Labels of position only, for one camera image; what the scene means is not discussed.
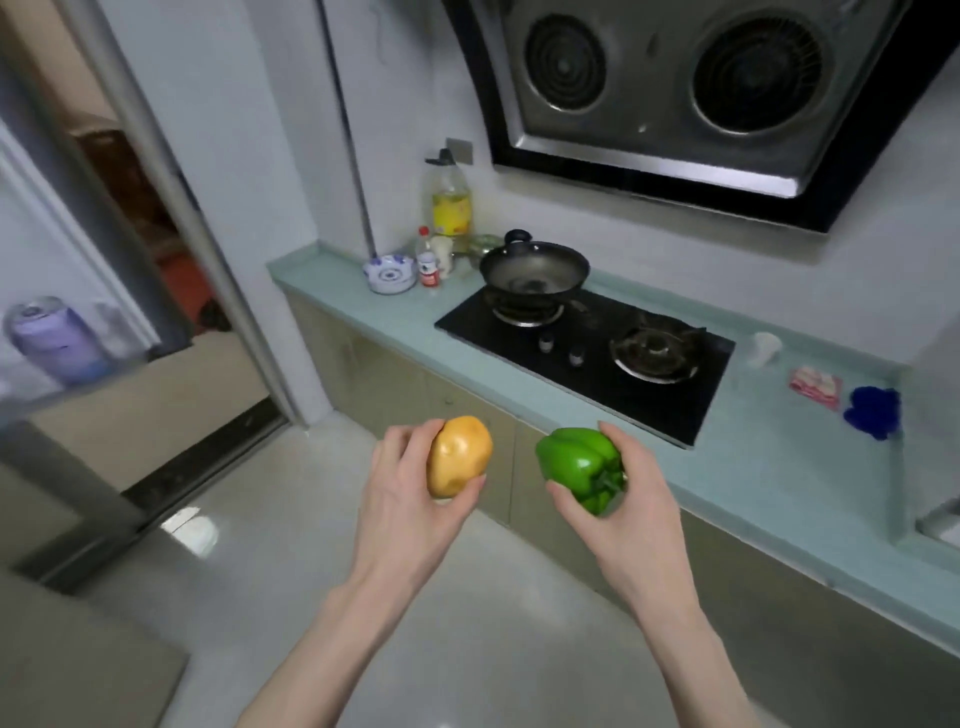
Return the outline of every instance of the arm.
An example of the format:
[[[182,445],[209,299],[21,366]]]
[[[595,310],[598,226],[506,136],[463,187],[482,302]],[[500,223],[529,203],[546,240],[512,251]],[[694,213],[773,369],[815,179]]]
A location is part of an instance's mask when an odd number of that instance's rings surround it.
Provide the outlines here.
[[[758,728],[727,651],[700,609],[680,508],[653,453],[617,427],[600,429],[623,456],[627,496],[615,513],[598,519],[565,487],[547,483],[557,509],[633,610],[683,728]]]
[[[426,460],[444,426],[391,427],[373,452],[345,584],[332,590],[237,728],[325,728],[340,718],[376,651],[440,565],[483,478],[446,504],[427,493]]]

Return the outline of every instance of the black glass cooktop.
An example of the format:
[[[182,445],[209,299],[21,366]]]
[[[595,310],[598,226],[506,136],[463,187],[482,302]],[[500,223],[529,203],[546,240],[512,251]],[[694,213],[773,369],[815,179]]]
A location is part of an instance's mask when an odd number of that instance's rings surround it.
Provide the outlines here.
[[[654,432],[682,448],[693,448],[727,369],[734,343],[705,329],[690,329],[697,346],[686,378],[673,383],[645,381],[621,369],[612,342],[660,317],[638,308],[578,291],[553,323],[519,327],[494,315],[484,291],[471,296],[437,322],[440,330],[585,400]],[[550,320],[553,316],[544,317]],[[662,319],[673,332],[682,322]]]

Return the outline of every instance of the green bell pepper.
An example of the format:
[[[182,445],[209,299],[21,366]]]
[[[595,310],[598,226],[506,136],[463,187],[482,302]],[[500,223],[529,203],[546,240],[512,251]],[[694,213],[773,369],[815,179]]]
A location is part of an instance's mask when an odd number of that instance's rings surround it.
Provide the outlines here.
[[[602,432],[562,427],[537,443],[540,471],[568,488],[594,516],[601,515],[623,490],[623,462]]]

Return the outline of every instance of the stove knob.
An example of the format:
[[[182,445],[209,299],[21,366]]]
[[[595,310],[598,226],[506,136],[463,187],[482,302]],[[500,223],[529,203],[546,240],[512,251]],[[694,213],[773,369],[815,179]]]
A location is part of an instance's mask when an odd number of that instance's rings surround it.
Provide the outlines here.
[[[584,366],[584,361],[586,361],[586,359],[586,347],[577,346],[570,350],[570,366],[579,369],[580,367]]]

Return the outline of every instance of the blue and white ceramic bowl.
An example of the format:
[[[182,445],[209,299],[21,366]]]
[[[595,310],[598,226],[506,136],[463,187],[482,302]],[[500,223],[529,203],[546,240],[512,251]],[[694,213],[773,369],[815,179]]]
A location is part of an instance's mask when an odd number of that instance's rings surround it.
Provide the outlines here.
[[[363,267],[373,293],[393,296],[417,283],[417,262],[409,255],[376,257]]]

